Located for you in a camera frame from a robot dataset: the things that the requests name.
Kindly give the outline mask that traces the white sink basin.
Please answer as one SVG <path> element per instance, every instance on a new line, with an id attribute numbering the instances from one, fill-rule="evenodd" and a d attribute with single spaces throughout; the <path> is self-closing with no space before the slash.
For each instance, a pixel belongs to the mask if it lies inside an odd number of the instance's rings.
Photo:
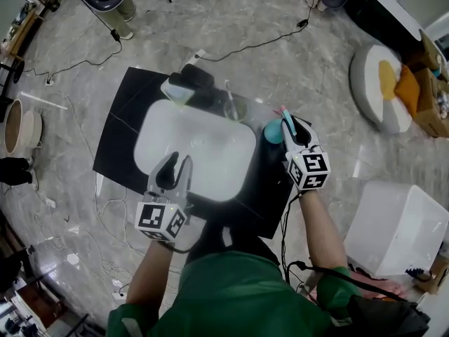
<path id="1" fill-rule="evenodd" d="M 236 121 L 158 100 L 147 111 L 134 160 L 150 174 L 166 156 L 178 152 L 193 161 L 192 193 L 224 202 L 241 190 L 256 147 L 253 130 Z"/>

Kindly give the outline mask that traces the white rod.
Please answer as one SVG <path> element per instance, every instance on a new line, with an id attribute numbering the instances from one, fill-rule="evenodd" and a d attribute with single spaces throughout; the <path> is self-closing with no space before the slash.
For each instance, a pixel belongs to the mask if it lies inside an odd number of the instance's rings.
<path id="1" fill-rule="evenodd" d="M 23 97 L 26 97 L 26 98 L 38 101 L 40 103 L 44 103 L 44 104 L 50 105 L 52 107 L 56 107 L 56 108 L 61 109 L 61 110 L 68 110 L 66 106 L 59 105 L 57 103 L 53 103 L 53 102 L 51 102 L 49 100 L 45 100 L 43 98 L 39 98 L 39 97 L 37 97 L 35 95 L 29 94 L 29 93 L 25 93 L 23 91 L 20 92 L 20 95 L 23 96 Z"/>

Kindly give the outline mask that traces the white storage box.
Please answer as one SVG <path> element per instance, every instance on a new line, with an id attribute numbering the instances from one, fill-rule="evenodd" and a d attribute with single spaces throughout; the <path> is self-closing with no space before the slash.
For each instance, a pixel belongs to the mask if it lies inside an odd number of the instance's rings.
<path id="1" fill-rule="evenodd" d="M 344 248 L 374 277 L 429 270 L 449 225 L 449 211 L 420 187 L 372 180 L 363 189 Z"/>

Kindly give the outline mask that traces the clear soap dish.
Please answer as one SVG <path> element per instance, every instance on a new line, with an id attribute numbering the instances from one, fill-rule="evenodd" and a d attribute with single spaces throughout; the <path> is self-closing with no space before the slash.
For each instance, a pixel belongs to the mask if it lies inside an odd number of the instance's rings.
<path id="1" fill-rule="evenodd" d="M 174 72 L 161 85 L 161 92 L 179 105 L 185 105 L 195 94 L 196 85 L 184 75 Z"/>

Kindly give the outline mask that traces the orange pillow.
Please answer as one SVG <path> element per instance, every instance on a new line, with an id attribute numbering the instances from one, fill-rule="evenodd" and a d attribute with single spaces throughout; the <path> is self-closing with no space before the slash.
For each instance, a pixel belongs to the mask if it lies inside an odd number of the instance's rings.
<path id="1" fill-rule="evenodd" d="M 401 65 L 401 75 L 394 89 L 396 96 L 405 105 L 408 113 L 414 119 L 417 114 L 417 105 L 420 97 L 420 85 L 415 75 L 407 65 Z"/>

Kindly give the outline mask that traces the beige round tub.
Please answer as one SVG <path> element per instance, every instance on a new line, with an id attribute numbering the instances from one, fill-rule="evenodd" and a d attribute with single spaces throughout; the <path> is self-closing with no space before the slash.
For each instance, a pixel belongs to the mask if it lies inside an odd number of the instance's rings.
<path id="1" fill-rule="evenodd" d="M 6 114 L 4 145 L 8 154 L 23 149 L 42 147 L 43 119 L 35 110 L 24 111 L 22 102 L 16 99 Z"/>

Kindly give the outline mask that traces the black countertop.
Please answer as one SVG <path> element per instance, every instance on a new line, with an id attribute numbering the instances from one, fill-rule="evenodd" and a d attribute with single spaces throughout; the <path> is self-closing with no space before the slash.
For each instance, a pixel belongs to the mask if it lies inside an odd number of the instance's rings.
<path id="1" fill-rule="evenodd" d="M 129 68 L 116 93 L 102 131 L 93 168 L 104 177 L 138 194 L 145 193 L 149 174 L 141 172 L 134 160 L 135 145 L 150 106 L 170 100 L 161 92 L 166 74 Z M 269 143 L 263 130 L 276 118 L 274 109 L 236 95 L 248 106 L 246 118 L 239 122 L 250 127 L 256 147 L 240 192 L 232 199 L 218 202 L 187 193 L 190 214 L 214 220 L 227 227 L 243 228 L 271 239 L 288 203 L 293 182 L 285 170 L 285 147 Z M 225 91 L 197 89 L 186 106 L 225 117 L 228 100 Z"/>

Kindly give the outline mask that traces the black case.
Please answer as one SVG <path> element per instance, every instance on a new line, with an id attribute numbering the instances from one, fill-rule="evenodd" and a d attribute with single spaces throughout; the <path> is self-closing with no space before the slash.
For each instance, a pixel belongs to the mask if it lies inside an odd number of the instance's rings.
<path id="1" fill-rule="evenodd" d="M 189 82 L 205 90 L 211 89 L 215 85 L 215 79 L 212 74 L 190 63 L 181 69 L 180 74 Z"/>

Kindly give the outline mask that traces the round white yellow floor cushion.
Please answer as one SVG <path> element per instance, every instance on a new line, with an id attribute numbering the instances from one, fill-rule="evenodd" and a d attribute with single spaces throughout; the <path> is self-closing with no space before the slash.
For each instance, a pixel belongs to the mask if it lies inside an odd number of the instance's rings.
<path id="1" fill-rule="evenodd" d="M 380 131 L 405 133 L 412 117 L 395 88 L 401 61 L 389 48 L 370 44 L 355 52 L 349 66 L 349 83 L 357 107 Z"/>

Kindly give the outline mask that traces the black bag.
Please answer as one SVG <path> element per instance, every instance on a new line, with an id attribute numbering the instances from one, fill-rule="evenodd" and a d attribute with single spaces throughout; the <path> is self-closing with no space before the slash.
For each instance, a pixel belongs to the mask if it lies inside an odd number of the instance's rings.
<path id="1" fill-rule="evenodd" d="M 351 324 L 346 337 L 423 337 L 431 318 L 408 301 L 352 296 L 347 306 Z"/>

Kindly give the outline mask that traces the pink cloth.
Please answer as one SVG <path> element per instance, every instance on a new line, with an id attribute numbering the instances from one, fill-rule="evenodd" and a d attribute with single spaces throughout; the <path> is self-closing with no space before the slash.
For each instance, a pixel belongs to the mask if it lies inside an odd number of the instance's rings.
<path id="1" fill-rule="evenodd" d="M 350 277 L 352 279 L 355 279 L 356 281 L 370 284 L 372 286 L 381 288 L 385 291 L 394 293 L 401 298 L 407 298 L 406 288 L 403 285 L 399 284 L 398 282 L 394 282 L 389 279 L 370 279 L 362 274 L 352 271 L 350 272 Z M 385 298 L 385 295 L 375 293 L 372 291 L 366 291 L 363 289 L 361 289 L 361 293 L 362 296 L 366 298 L 381 298 L 381 299 Z"/>

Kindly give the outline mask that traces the person's green shirt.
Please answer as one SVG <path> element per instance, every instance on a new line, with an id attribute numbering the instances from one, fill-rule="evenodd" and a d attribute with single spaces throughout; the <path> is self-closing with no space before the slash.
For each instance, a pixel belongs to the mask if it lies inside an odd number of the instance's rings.
<path id="1" fill-rule="evenodd" d="M 323 275 L 316 303 L 296 293 L 270 260 L 236 251 L 185 265 L 172 306 L 158 316 L 123 304 L 109 314 L 107 337 L 325 337 L 349 316 L 360 294 L 353 284 Z"/>

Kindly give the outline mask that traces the clear glass cup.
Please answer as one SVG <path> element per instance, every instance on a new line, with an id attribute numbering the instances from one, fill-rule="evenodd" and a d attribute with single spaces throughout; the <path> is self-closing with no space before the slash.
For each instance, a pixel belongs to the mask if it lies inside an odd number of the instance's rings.
<path id="1" fill-rule="evenodd" d="M 226 100 L 223 107 L 224 116 L 231 121 L 242 122 L 247 115 L 248 106 L 246 102 L 240 98 L 232 101 Z"/>

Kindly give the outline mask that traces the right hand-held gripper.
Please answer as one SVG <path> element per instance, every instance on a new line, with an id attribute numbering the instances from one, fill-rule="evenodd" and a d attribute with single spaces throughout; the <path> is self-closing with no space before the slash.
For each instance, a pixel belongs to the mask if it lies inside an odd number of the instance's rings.
<path id="1" fill-rule="evenodd" d="M 328 154 L 319 145 L 319 138 L 311 123 L 299 117 L 293 117 L 296 135 L 289 129 L 285 119 L 281 121 L 283 141 L 286 153 L 287 173 L 299 191 L 322 188 L 330 175 Z"/>

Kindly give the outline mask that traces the person's left forearm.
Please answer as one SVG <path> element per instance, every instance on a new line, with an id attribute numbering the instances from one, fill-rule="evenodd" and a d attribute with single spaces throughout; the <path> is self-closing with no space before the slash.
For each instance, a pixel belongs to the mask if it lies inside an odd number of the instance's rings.
<path id="1" fill-rule="evenodd" d="M 166 291 L 173 252 L 152 241 L 128 288 L 126 302 L 159 313 Z"/>

